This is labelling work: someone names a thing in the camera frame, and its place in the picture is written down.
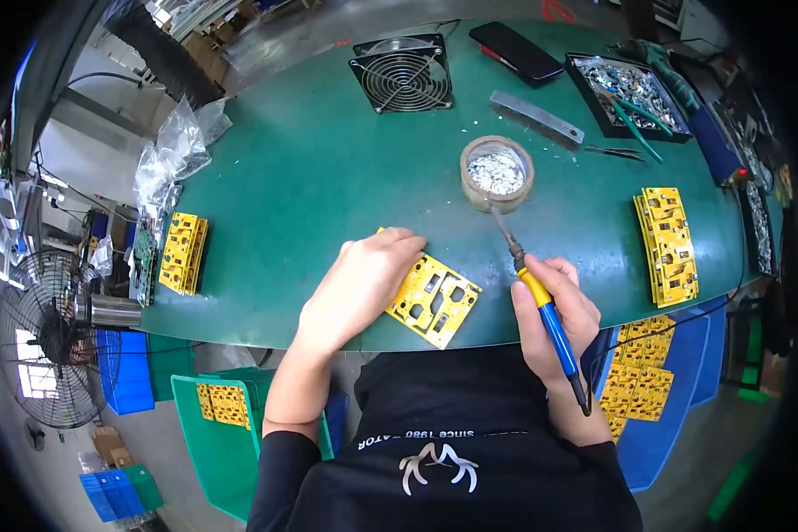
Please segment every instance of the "green-handled pliers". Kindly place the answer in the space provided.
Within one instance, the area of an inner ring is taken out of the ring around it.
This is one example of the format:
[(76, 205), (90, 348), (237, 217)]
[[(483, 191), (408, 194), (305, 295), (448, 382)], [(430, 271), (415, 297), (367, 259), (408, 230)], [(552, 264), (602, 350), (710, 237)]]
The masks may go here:
[(642, 115), (643, 117), (647, 118), (650, 122), (655, 123), (656, 127), (658, 127), (663, 133), (665, 133), (670, 137), (673, 136), (673, 133), (671, 133), (670, 129), (668, 129), (668, 126), (664, 125), (664, 123), (662, 123), (662, 121), (658, 119), (656, 116), (645, 111), (644, 109), (641, 109), (639, 106), (632, 105), (630, 102), (623, 100), (616, 94), (612, 94), (604, 89), (600, 89), (596, 92), (598, 96), (609, 102), (614, 111), (618, 113), (618, 116), (621, 118), (621, 120), (624, 121), (624, 124), (626, 124), (628, 130), (633, 134), (633, 136), (636, 137), (636, 140), (639, 141), (644, 146), (644, 149), (647, 150), (648, 153), (652, 155), (654, 159), (662, 163), (663, 162), (662, 157), (648, 144), (648, 142), (644, 139), (644, 136), (636, 127), (636, 124), (632, 123), (630, 117), (626, 115), (624, 109), (622, 109), (621, 107), (622, 106), (626, 107), (627, 109), (630, 109), (632, 112), (636, 112), (639, 115)]

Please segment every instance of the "black shirt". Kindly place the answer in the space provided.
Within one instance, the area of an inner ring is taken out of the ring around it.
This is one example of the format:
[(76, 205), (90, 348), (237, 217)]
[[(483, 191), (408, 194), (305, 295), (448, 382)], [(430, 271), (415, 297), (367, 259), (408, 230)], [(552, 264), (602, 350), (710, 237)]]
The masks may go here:
[(383, 354), (355, 393), (334, 460), (297, 432), (263, 439), (248, 532), (642, 528), (614, 445), (552, 434), (519, 346)]

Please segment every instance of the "green storage bin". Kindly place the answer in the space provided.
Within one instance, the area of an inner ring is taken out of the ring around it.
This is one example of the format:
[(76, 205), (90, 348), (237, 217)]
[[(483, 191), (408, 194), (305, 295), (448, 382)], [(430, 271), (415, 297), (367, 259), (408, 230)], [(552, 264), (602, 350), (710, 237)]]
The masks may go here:
[[(263, 405), (266, 404), (266, 395), (275, 371), (241, 369), (249, 371), (228, 370), (198, 377), (172, 376), (171, 380), (186, 447), (207, 502), (245, 522), (257, 487)], [(241, 379), (231, 379), (232, 375)], [(198, 402), (198, 384), (243, 387), (252, 430), (204, 419)], [(319, 449), (322, 460), (333, 458), (324, 413), (321, 416)]]
[(136, 495), (142, 501), (146, 512), (153, 512), (162, 506), (162, 497), (160, 497), (159, 489), (156, 488), (156, 481), (143, 465), (131, 465), (122, 471), (128, 476), (133, 488), (136, 489)]
[(192, 340), (171, 336), (148, 336), (148, 371), (154, 402), (171, 401), (172, 376), (194, 376)]

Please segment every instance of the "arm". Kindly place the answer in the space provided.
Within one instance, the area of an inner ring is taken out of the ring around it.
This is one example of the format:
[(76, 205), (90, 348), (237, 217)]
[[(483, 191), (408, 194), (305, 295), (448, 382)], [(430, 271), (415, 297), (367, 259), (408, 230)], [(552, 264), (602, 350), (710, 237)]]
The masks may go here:
[(383, 313), (425, 245), (424, 237), (398, 227), (343, 244), (305, 303), (293, 344), (272, 380), (264, 438), (274, 431), (293, 431), (317, 441), (317, 422), (329, 395), (331, 356)]
[[(600, 311), (579, 291), (579, 278), (574, 265), (558, 257), (539, 261), (529, 254), (525, 261), (526, 268), (552, 295), (555, 309), (562, 316), (565, 335), (574, 356), (579, 359), (597, 335)], [(586, 395), (591, 397), (591, 415), (585, 417), (582, 414), (574, 390), (564, 376), (550, 336), (538, 314), (532, 293), (521, 281), (511, 286), (511, 300), (520, 329), (523, 358), (549, 392), (550, 421), (559, 436), (578, 447), (612, 441), (612, 431), (606, 417), (590, 390)], [(585, 377), (582, 374), (579, 377), (582, 386), (587, 389)]]

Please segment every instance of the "green workbench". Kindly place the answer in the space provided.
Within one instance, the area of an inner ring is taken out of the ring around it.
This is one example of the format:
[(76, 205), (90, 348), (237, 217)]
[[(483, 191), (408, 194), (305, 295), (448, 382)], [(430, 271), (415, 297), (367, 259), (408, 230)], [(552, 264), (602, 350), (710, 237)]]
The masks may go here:
[[(585, 144), (641, 149), (635, 140), (603, 138), (566, 73), (533, 90), (482, 55), (467, 36), (482, 22), (463, 21), (447, 40), (450, 110), (376, 114), (348, 66), (351, 46), (311, 57), (231, 100), (226, 112), (233, 127), (210, 147), (213, 163), (184, 181), (177, 207), (209, 219), (199, 294), (182, 297), (158, 284), (141, 328), (192, 340), (287, 347), (302, 304), (341, 244), (394, 226), (426, 235), (427, 253), (483, 290), (449, 347), (517, 341), (508, 247), (492, 217), (469, 206), (459, 181), (461, 151), (487, 134), (522, 144), (536, 168), (527, 201), (507, 217), (511, 230), (527, 252), (561, 255), (576, 265), (603, 327), (666, 312), (651, 302), (632, 202), (643, 186), (680, 190), (700, 277), (693, 303), (734, 289), (748, 263), (739, 210), (732, 195), (713, 184), (698, 143), (654, 142), (665, 163), (646, 153), (641, 163), (571, 153), (500, 119), (489, 107), (494, 90), (573, 123), (585, 131)], [(617, 40), (585, 27), (509, 24), (560, 60), (567, 51), (613, 55), (604, 45)], [(774, 201), (769, 207), (779, 235), (782, 218)], [(386, 314), (346, 346), (373, 352), (432, 348)]]

